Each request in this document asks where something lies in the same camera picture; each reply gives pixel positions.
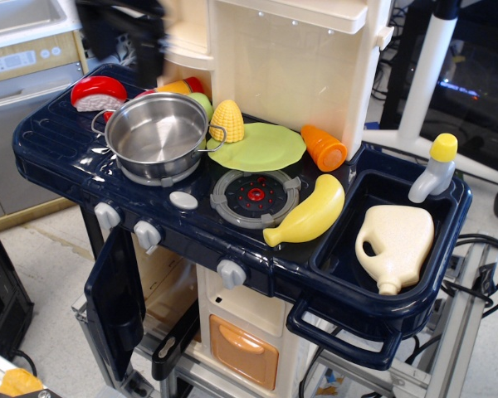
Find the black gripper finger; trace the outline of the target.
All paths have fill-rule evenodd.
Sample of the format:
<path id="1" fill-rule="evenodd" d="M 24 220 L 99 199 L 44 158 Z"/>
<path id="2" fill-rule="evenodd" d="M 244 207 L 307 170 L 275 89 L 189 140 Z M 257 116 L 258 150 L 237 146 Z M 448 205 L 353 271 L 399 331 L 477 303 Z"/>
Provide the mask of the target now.
<path id="1" fill-rule="evenodd" d="M 119 31 L 108 24 L 84 25 L 83 32 L 94 56 L 102 61 L 115 52 Z"/>
<path id="2" fill-rule="evenodd" d="M 132 36 L 136 56 L 137 81 L 143 87 L 157 83 L 164 73 L 164 48 L 156 36 L 141 34 Z"/>

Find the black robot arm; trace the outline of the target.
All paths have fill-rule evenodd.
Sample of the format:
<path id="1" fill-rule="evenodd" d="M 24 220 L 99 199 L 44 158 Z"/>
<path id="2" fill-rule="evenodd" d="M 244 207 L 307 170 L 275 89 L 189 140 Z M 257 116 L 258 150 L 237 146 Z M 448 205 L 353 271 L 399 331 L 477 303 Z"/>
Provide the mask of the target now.
<path id="1" fill-rule="evenodd" d="M 127 34 L 136 57 L 136 81 L 151 87 L 164 73 L 167 34 L 158 1 L 76 1 L 82 30 L 95 57 L 115 53 L 116 37 Z"/>

